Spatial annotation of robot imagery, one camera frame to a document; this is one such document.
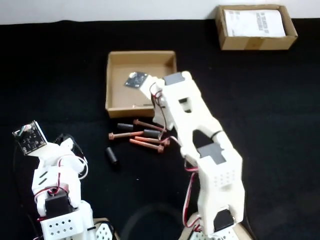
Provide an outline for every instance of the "white robotic arm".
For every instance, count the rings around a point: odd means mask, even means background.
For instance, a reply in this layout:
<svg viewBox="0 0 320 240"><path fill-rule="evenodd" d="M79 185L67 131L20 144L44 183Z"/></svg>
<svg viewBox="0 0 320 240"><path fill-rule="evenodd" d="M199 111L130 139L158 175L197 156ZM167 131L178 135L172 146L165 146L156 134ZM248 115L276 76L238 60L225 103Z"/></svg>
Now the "white robotic arm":
<svg viewBox="0 0 320 240"><path fill-rule="evenodd" d="M60 145L48 142L36 121L13 136L24 155L39 158L32 192L44 240L96 240L101 234L111 240L109 226L102 224L96 231L91 206L81 200L80 179L87 175L88 163L72 152L73 140L67 138Z"/></svg>
<svg viewBox="0 0 320 240"><path fill-rule="evenodd" d="M190 73L178 72L163 79L148 76L140 90L156 101L153 121L176 129L182 157L198 169L197 205L204 234L212 238L218 231L240 223L245 203L242 158L211 115ZM193 143L195 130L212 143L197 149Z"/></svg>

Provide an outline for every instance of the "black table surface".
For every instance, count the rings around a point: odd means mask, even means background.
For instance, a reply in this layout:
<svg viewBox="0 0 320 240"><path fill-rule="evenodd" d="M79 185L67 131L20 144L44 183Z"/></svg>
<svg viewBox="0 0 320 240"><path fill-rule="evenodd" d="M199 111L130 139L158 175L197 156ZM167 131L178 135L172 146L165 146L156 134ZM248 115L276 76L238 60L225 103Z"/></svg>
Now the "black table surface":
<svg viewBox="0 0 320 240"><path fill-rule="evenodd" d="M37 120L47 139L74 136L88 162L82 199L108 217L123 239L176 240L190 174L177 146L164 154L117 141L112 171L104 150L117 122L105 111L107 55L174 50L203 100L243 157L247 215L258 239L320 239L319 19L295 19L289 51L221 51L213 20L3 25L0 152L2 229L6 239L35 233L12 178L11 132ZM37 159L17 154L18 189L37 217L31 182ZM199 183L190 210L197 209Z"/></svg>

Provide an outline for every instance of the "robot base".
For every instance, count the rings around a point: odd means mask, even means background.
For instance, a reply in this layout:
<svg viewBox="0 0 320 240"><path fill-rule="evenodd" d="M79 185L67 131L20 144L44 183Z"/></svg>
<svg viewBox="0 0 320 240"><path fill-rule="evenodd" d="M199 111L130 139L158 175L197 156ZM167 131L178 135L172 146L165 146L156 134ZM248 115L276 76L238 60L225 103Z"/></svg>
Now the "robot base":
<svg viewBox="0 0 320 240"><path fill-rule="evenodd" d="M179 240L208 240L202 232L195 232L192 228L184 228ZM247 233L245 228L240 224L236 224L233 228L221 230L212 240L253 240Z"/></svg>

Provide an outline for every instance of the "copper screw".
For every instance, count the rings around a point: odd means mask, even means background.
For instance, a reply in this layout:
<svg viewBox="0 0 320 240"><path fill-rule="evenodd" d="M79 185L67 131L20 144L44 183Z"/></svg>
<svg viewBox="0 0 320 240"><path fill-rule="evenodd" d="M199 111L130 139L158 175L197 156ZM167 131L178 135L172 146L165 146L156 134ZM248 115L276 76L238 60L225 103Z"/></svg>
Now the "copper screw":
<svg viewBox="0 0 320 240"><path fill-rule="evenodd" d="M109 133L109 140L117 139L117 138L125 138L125 137L133 137L144 134L144 131L134 131L134 132L125 132L114 134L113 132Z"/></svg>
<svg viewBox="0 0 320 240"><path fill-rule="evenodd" d="M162 145L154 145L154 144L150 144L150 143L143 142L143 141L137 141L134 139L130 139L129 141L130 141L130 143L133 143L133 144L138 144L138 145L150 148L150 149L158 150L158 153L160 153L160 154L162 154L165 149L164 146L162 146Z"/></svg>
<svg viewBox="0 0 320 240"><path fill-rule="evenodd" d="M167 130L163 129L163 127L159 127L159 126L155 126L155 125L143 122L143 121L139 121L139 119L133 120L133 124L134 125L144 126L144 127L151 128L151 129L156 129L156 130L164 132L164 133L167 132Z"/></svg>
<svg viewBox="0 0 320 240"><path fill-rule="evenodd" d="M135 136L135 140L141 141L141 142L148 142L148 143L154 143L154 144L162 144L165 147L170 145L170 140L169 139L164 139L164 140L159 140L155 138L148 138L148 137L142 137L142 136Z"/></svg>

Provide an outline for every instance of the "open cardboard box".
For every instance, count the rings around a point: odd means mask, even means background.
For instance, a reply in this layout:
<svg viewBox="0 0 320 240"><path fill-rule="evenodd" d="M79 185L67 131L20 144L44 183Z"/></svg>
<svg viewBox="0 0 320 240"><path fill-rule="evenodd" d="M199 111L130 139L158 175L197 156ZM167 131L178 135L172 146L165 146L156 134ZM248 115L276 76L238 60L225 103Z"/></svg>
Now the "open cardboard box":
<svg viewBox="0 0 320 240"><path fill-rule="evenodd" d="M228 36L224 10L278 10L281 14L286 36ZM215 24L218 30L220 47L222 50L288 50L298 38L298 34L288 11L286 7L282 5L220 5L216 12Z"/></svg>
<svg viewBox="0 0 320 240"><path fill-rule="evenodd" d="M153 117L152 102L136 88L125 86L129 74L143 72L162 78L177 72L174 51L112 51L106 67L105 109L110 118Z"/></svg>

